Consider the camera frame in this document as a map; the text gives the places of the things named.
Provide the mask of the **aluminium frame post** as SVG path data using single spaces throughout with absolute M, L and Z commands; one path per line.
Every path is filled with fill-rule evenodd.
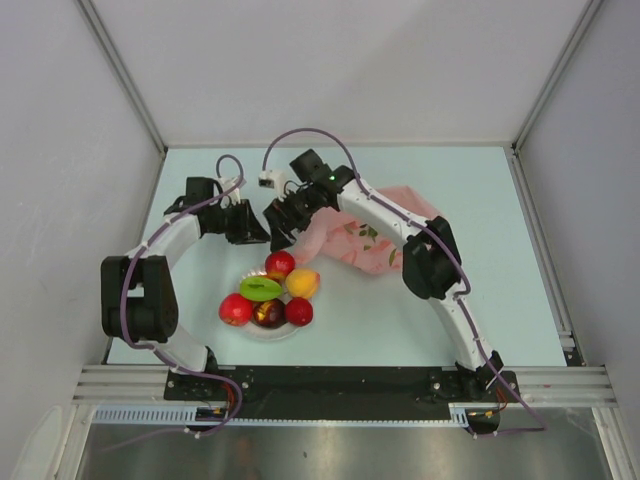
M 168 146 L 162 139 L 156 122 L 95 3 L 90 0 L 76 0 L 74 4 L 77 6 L 91 35 L 104 55 L 110 70 L 146 135 L 159 153 L 160 158 L 164 159 Z
M 548 102 L 551 100 L 554 91 L 563 79 L 571 61 L 577 54 L 605 4 L 606 1 L 604 0 L 589 0 L 585 3 L 578 19 L 554 60 L 554 63 L 546 76 L 540 91 L 535 97 L 531 108 L 511 142 L 511 149 L 515 154 L 518 154 L 522 150 L 531 131 L 536 125 L 538 118 L 544 111 Z

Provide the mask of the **fake yellow fruit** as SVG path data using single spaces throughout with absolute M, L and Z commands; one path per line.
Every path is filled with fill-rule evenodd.
M 320 286 L 320 274 L 306 268 L 294 269 L 285 279 L 285 286 L 293 298 L 312 298 Z

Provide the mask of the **right aluminium frame post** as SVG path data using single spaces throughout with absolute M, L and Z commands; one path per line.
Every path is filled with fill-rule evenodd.
M 577 54 L 605 4 L 606 1 L 604 0 L 589 0 L 585 3 L 578 19 L 554 60 L 554 63 L 546 76 L 540 91 L 535 97 L 531 108 L 511 142 L 511 149 L 515 154 L 518 154 L 522 150 L 531 131 L 536 125 L 538 118 L 544 111 L 548 102 L 551 100 L 554 91 L 563 79 L 571 61 Z

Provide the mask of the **fake green star fruit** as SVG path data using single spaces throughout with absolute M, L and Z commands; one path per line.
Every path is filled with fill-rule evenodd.
M 266 302 L 278 298 L 282 286 L 268 277 L 251 276 L 240 282 L 239 293 L 252 302 Z

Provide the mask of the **fake red pomegranate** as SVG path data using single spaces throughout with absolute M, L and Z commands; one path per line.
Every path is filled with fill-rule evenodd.
M 288 323 L 304 327 L 310 324 L 314 318 L 313 306 L 305 298 L 292 298 L 285 305 L 284 316 Z

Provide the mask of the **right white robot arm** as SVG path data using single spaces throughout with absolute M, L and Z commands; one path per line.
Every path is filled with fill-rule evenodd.
M 456 349 L 463 393 L 473 401 L 493 394 L 503 362 L 484 339 L 466 303 L 471 285 L 448 221 L 400 207 L 367 184 L 355 165 L 333 169 L 314 150 L 299 155 L 290 167 L 301 183 L 293 192 L 287 191 L 280 171 L 263 169 L 258 180 L 260 186 L 278 194 L 263 212 L 272 250 L 292 246 L 323 208 L 364 222 L 400 250 L 405 286 L 438 315 Z

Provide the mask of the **left aluminium frame post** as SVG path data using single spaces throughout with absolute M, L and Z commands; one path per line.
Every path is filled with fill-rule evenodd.
M 164 159 L 168 146 L 162 139 L 156 122 L 95 3 L 90 0 L 76 0 L 74 4 L 77 6 L 91 35 L 104 55 L 110 70 L 146 135 L 159 153 L 160 158 Z

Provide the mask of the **fake dark purple fruit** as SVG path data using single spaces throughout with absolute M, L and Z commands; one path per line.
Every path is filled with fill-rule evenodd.
M 257 303 L 253 309 L 252 321 L 261 328 L 280 328 L 287 323 L 284 302 L 280 299 L 272 299 Z

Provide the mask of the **fake red apple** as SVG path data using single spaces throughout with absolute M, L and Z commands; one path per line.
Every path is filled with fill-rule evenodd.
M 220 303 L 218 316 L 228 325 L 243 327 L 253 316 L 253 304 L 240 293 L 229 294 Z

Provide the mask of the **white plate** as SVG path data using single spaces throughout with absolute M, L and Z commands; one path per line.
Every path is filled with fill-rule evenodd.
M 252 276 L 265 275 L 266 270 L 263 265 L 254 266 L 244 272 L 239 280 L 239 283 L 246 278 Z M 293 325 L 287 321 L 280 322 L 275 327 L 259 325 L 254 319 L 251 319 L 249 323 L 240 327 L 239 330 L 247 337 L 251 337 L 260 341 L 280 341 L 295 335 L 299 326 Z

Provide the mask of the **fake red yellow peach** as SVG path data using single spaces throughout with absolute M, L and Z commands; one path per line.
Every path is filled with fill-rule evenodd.
M 264 268 L 268 278 L 281 282 L 296 268 L 296 261 L 287 251 L 276 251 L 265 259 Z

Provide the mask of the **aluminium front rail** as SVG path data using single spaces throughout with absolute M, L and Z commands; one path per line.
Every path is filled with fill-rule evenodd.
M 617 399 L 603 367 L 509 367 L 474 400 L 453 367 L 227 366 L 223 378 L 255 402 L 270 392 L 306 395 L 401 394 L 416 401 L 474 403 L 520 400 L 533 407 L 614 407 Z M 156 403 L 226 397 L 219 380 L 174 373 L 159 365 L 90 365 L 82 369 L 72 399 L 78 404 Z

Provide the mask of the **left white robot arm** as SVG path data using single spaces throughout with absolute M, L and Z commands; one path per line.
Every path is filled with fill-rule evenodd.
M 250 201 L 241 197 L 243 185 L 241 176 L 189 177 L 185 193 L 164 211 L 156 232 L 100 266 L 104 333 L 187 374 L 187 389 L 202 400 L 219 392 L 221 376 L 211 348 L 179 325 L 171 270 L 205 235 L 222 235 L 231 245 L 270 241 Z

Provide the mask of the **right side aluminium rail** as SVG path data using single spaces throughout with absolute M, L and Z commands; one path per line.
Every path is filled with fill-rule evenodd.
M 512 146 L 505 147 L 504 153 L 534 249 L 565 363 L 569 367 L 584 366 L 584 358 L 521 159 Z

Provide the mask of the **pink plastic bag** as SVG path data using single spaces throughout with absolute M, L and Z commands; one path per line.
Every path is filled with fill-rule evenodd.
M 371 275 L 402 269 L 401 249 L 363 220 L 332 208 L 318 210 L 292 247 L 298 266 L 319 254 Z

